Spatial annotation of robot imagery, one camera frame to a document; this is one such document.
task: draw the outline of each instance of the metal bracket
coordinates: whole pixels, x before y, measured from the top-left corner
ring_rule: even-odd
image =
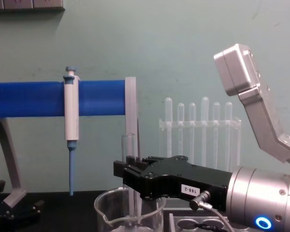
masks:
[[[4,199],[4,202],[13,208],[26,195],[26,191],[21,187],[14,145],[9,125],[5,118],[0,118],[0,144],[12,184],[12,192]]]
[[[283,131],[250,48],[236,44],[214,55],[214,60],[226,93],[238,95],[244,105],[260,149],[290,163],[290,136]]]

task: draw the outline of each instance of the teal wall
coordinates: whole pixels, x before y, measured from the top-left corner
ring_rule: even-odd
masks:
[[[213,55],[235,43],[254,52],[290,135],[290,0],[67,0],[64,13],[2,14],[0,81],[60,81],[66,65],[83,80],[136,76],[143,156],[158,154],[166,97],[232,101],[243,121],[242,164],[289,172],[259,150],[238,98],[224,92]],[[24,187],[67,191],[64,119],[9,121]],[[80,119],[76,190],[120,185],[112,162],[121,158],[124,127],[123,116]],[[2,178],[8,174],[0,150]]]

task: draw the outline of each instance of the clear test tube rack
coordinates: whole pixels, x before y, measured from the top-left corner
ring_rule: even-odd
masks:
[[[165,99],[165,120],[159,120],[161,157],[187,156],[191,164],[229,172],[240,165],[241,120],[232,116],[231,102],[224,105],[223,119],[219,102],[211,111],[209,106],[209,98],[203,97],[200,112],[192,102],[185,115],[185,105],[179,103],[173,120],[173,101]]]

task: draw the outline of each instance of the blue foam roll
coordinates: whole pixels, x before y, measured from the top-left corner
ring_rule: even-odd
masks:
[[[79,115],[125,114],[125,81],[80,81]],[[0,118],[64,116],[63,82],[0,83]]]

